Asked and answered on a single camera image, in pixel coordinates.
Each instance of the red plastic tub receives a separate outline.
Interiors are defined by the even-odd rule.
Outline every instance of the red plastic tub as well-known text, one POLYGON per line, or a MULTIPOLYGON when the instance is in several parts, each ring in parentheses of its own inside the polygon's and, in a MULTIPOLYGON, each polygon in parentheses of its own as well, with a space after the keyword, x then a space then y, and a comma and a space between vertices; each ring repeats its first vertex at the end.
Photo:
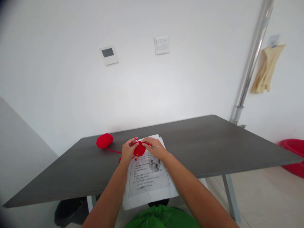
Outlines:
MULTIPOLYGON (((295 153, 296 155, 301 156, 304 158, 304 140, 300 139, 285 139, 279 143, 279 146, 290 150, 291 152, 295 153)), ((304 161, 297 164, 292 165, 285 165, 282 166, 284 169, 288 170, 289 172, 304 178, 304 161)))

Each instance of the black trash bag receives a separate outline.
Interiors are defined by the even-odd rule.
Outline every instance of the black trash bag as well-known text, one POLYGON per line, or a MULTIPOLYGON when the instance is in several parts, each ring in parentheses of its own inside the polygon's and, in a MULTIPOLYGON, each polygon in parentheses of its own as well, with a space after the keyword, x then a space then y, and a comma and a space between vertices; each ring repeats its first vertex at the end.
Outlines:
POLYGON ((71 222, 82 225, 89 215, 86 197, 60 201, 55 211, 55 224, 62 228, 71 222))

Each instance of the dark gray table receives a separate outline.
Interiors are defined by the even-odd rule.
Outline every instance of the dark gray table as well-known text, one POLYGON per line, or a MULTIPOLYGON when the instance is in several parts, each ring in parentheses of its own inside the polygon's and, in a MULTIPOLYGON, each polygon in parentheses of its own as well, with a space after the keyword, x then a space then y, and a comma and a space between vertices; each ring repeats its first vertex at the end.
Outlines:
MULTIPOLYGON (((216 115, 112 133, 112 150, 138 136, 159 134, 165 146, 198 178, 223 175, 232 216, 238 216, 231 173, 298 163, 302 158, 216 115)), ((100 194, 120 154, 99 149, 98 136, 82 138, 12 197, 7 208, 100 194)))

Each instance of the table leg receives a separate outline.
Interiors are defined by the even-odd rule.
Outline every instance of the table leg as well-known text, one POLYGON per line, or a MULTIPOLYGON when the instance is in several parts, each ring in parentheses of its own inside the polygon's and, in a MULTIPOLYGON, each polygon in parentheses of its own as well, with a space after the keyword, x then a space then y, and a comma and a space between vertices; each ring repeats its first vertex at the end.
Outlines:
POLYGON ((86 199, 88 202, 88 209, 89 209, 89 213, 90 213, 97 202, 96 196, 95 195, 87 196, 86 199))
POLYGON ((241 222, 241 216, 240 216, 240 211, 238 210, 238 203, 235 197, 231 176, 230 174, 227 174, 227 175, 222 175, 222 177, 228 199, 230 215, 237 223, 239 223, 241 222))

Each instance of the green mesh bag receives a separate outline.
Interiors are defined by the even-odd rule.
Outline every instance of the green mesh bag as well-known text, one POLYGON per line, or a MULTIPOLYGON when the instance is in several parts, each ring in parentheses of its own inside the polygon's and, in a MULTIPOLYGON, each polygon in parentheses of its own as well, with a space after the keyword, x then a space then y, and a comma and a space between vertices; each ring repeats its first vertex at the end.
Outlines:
POLYGON ((159 205, 153 206, 135 216, 126 228, 171 228, 171 227, 197 227, 196 220, 186 212, 176 207, 159 205))

